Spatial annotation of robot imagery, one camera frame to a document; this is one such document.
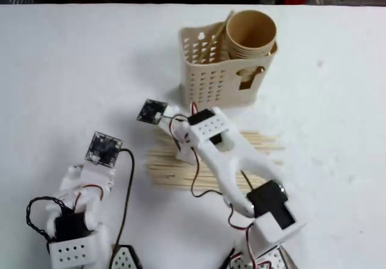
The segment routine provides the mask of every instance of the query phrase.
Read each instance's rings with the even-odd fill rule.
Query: bamboo skewer
[[[261,153],[270,154],[273,151],[284,149],[276,144],[277,138],[264,136],[257,131],[243,131],[242,134]],[[177,152],[175,143],[162,130],[156,130],[156,139],[162,144],[162,147],[152,148],[147,152],[148,169],[153,182],[157,186],[168,189],[190,189],[196,173],[196,166],[175,158]],[[283,164],[281,160],[273,160],[273,162],[278,165]],[[241,191],[250,191],[249,185],[241,173],[237,173],[235,178]],[[253,174],[248,174],[248,178],[254,188],[265,183],[264,179]],[[218,189],[217,180],[205,163],[200,164],[200,174],[194,189]]]

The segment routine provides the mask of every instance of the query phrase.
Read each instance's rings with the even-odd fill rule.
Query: cable
[[[194,148],[192,148],[192,151],[193,151],[194,156],[195,156],[195,161],[197,162],[197,169],[196,169],[195,176],[194,176],[194,178],[193,178],[193,182],[192,182],[192,185],[191,185],[191,193],[192,193],[193,197],[195,197],[195,198],[200,198],[200,197],[202,197],[203,195],[206,195],[208,192],[215,192],[215,193],[218,194],[218,195],[223,195],[221,192],[215,191],[214,189],[208,189],[207,191],[204,191],[203,193],[201,193],[201,194],[199,194],[199,195],[195,195],[195,194],[194,194],[194,191],[193,191],[193,189],[194,189],[194,183],[195,183],[195,181],[196,181],[196,179],[197,179],[197,177],[198,177],[198,173],[200,172],[200,161],[198,160],[198,155],[197,155],[197,153],[195,152]]]
[[[42,200],[45,200],[45,201],[53,201],[55,204],[57,204],[59,207],[60,207],[60,210],[62,211],[62,215],[66,215],[66,214],[69,214],[69,213],[73,213],[73,210],[70,209],[69,207],[67,207],[63,201],[59,200],[58,198],[54,198],[54,197],[48,197],[48,196],[44,196],[44,197],[37,197],[37,198],[34,198],[32,199],[27,208],[26,208],[26,215],[25,215],[25,220],[27,222],[27,225],[30,226],[33,230],[35,230],[37,233],[39,233],[40,235],[42,235],[46,241],[47,241],[47,251],[49,253],[49,243],[51,243],[54,238],[51,238],[46,231],[44,231],[43,229],[39,229],[38,227],[36,227],[32,221],[31,221],[31,208],[32,208],[32,205],[36,202],[36,201],[42,201]]]
[[[191,103],[191,115],[196,114],[198,112],[197,103],[192,102]]]
[[[247,181],[247,183],[248,183],[250,189],[252,190],[252,189],[253,189],[253,186],[252,186],[250,180],[248,179],[247,175],[245,174],[245,172],[244,172],[244,171],[241,171],[241,174],[242,174],[242,176],[245,178],[245,180]]]
[[[173,124],[173,120],[175,120],[176,117],[184,117],[185,120],[188,120],[188,117],[187,117],[186,115],[184,115],[184,114],[176,114],[176,115],[174,115],[174,116],[170,119],[170,122],[169,122],[169,131],[170,131],[170,134],[171,134],[172,138],[174,139],[174,141],[179,141],[179,142],[181,142],[181,143],[184,143],[184,141],[180,141],[179,139],[177,139],[177,138],[174,136],[174,134],[173,134],[173,132],[172,132],[172,129],[171,129],[171,126],[172,126],[172,124]]]
[[[258,266],[256,265],[255,256],[253,256],[251,245],[249,244],[249,230],[253,226],[253,223],[247,227],[247,230],[245,231],[245,239],[247,241],[247,247],[248,247],[248,254],[249,258],[252,260],[253,269],[257,269]]]
[[[239,227],[239,226],[233,225],[233,224],[230,222],[230,219],[232,218],[233,213],[234,213],[232,204],[230,204],[230,210],[231,210],[231,211],[230,211],[230,215],[229,215],[229,217],[228,217],[228,223],[229,223],[229,225],[230,225],[232,228],[236,229],[236,230],[240,230],[240,231],[245,231],[245,230],[247,230],[248,227]]]
[[[272,268],[272,263],[271,261],[264,261],[264,262],[261,262],[261,263],[258,263],[258,266],[263,266],[263,265],[267,265],[268,264],[268,269],[271,269]]]
[[[127,193],[126,193],[126,199],[125,199],[125,207],[124,207],[124,212],[123,212],[121,228],[119,229],[118,236],[116,237],[115,245],[114,245],[113,252],[112,252],[112,255],[111,255],[111,258],[110,258],[109,269],[111,269],[111,267],[113,265],[113,260],[114,260],[116,251],[117,251],[118,246],[119,246],[119,240],[121,239],[123,228],[125,226],[127,207],[128,207],[128,198],[130,196],[131,186],[133,185],[133,177],[134,177],[134,166],[135,166],[134,154],[128,148],[122,148],[122,149],[119,150],[119,152],[122,152],[122,151],[127,152],[130,155],[130,157],[131,157],[131,172],[130,172],[130,180],[128,181],[128,187],[127,187]]]

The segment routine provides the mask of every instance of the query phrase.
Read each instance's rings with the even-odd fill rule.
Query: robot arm
[[[170,134],[173,113],[180,110],[164,103],[164,109],[156,111],[148,104],[147,101],[137,119],[143,121],[143,111],[147,111],[146,117],[152,120],[158,113],[158,120],[146,122],[158,124]],[[305,225],[303,206],[291,183],[266,155],[256,151],[219,108],[204,109],[187,119],[171,126],[173,135],[184,140],[179,143],[176,158],[194,164],[193,148],[215,175],[224,198],[241,215],[254,218],[250,242],[244,238],[238,246],[238,250],[245,253],[243,256],[248,255],[248,245],[255,256],[260,256]],[[236,184],[236,173],[240,170],[268,182],[244,195]]]

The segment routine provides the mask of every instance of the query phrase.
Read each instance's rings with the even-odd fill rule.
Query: white table
[[[257,102],[226,113],[240,129],[280,137],[311,210],[285,244],[299,268],[381,268],[386,238],[386,9],[257,8],[277,23],[279,53]],[[177,32],[224,19],[219,5],[0,6],[1,268],[49,268],[25,224],[33,197],[55,192],[95,130],[124,140],[137,167],[122,243],[144,268],[218,268],[241,238],[216,195],[155,188],[145,167],[153,127],[146,98],[178,102]],[[129,157],[118,159],[103,220],[115,238]],[[33,209],[44,227],[44,204]],[[242,218],[235,222],[245,224]]]

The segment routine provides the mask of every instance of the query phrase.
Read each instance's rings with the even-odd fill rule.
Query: black chip
[[[147,99],[137,120],[158,125],[167,106],[168,103]]]
[[[93,157],[99,157],[99,164],[113,168],[118,158],[119,150],[122,147],[122,140],[95,132],[89,150],[86,154],[86,160],[93,162]]]

